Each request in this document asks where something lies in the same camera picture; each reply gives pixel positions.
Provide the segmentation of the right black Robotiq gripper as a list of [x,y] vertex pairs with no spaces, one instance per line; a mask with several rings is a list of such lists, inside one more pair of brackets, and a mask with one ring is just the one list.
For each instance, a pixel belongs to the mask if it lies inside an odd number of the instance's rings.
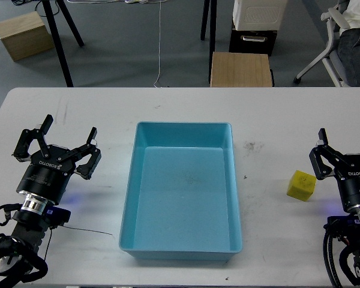
[[360,154],[346,154],[329,146],[326,130],[318,132],[319,140],[309,158],[318,180],[335,177],[345,212],[360,208]]

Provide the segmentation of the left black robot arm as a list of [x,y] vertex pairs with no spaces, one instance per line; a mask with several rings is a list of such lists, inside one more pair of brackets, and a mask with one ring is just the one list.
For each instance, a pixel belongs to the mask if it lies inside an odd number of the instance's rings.
[[19,162],[29,166],[17,187],[24,195],[22,204],[5,204],[0,209],[0,287],[14,287],[43,278],[48,272],[44,258],[38,255],[47,230],[63,226],[71,212],[58,208],[73,174],[89,180],[101,159],[94,143],[97,129],[92,128],[85,144],[78,148],[48,144],[45,141],[52,115],[32,130],[24,129],[13,152]]

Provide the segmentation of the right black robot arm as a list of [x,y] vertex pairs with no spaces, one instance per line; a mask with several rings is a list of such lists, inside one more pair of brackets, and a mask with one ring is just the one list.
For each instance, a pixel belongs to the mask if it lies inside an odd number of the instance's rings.
[[330,216],[324,225],[323,257],[333,287],[341,287],[333,256],[333,240],[345,244],[339,267],[352,285],[360,287],[360,154],[342,154],[328,144],[324,128],[309,158],[318,180],[334,177],[337,181],[345,216]]

